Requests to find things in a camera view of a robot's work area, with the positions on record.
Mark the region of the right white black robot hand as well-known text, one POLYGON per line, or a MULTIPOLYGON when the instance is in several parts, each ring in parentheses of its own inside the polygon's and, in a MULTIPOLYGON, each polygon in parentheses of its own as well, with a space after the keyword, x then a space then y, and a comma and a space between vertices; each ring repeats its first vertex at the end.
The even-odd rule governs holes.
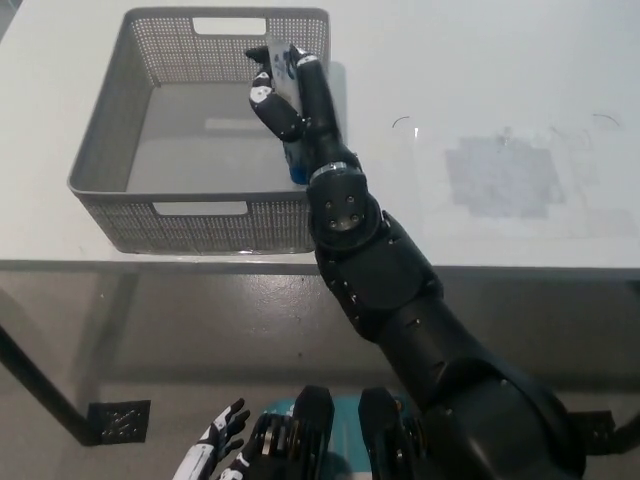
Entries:
POLYGON ((245 56, 259 65, 249 91, 250 107, 283 143, 291 180, 305 185, 326 164, 343 163, 359 170, 361 164, 340 132, 321 61, 293 45, 286 53, 288 65, 294 71, 299 107, 277 91, 274 59, 266 45, 247 49, 245 56))

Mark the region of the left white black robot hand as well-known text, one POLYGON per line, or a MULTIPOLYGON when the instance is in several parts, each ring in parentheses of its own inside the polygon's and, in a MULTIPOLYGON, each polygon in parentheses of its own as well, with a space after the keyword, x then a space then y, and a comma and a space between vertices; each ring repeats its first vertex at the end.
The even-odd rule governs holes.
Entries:
POLYGON ((243 445, 242 439, 233 437, 242 432, 249 416, 243 398, 227 406, 188 449, 173 480, 209 479, 218 463, 243 445))

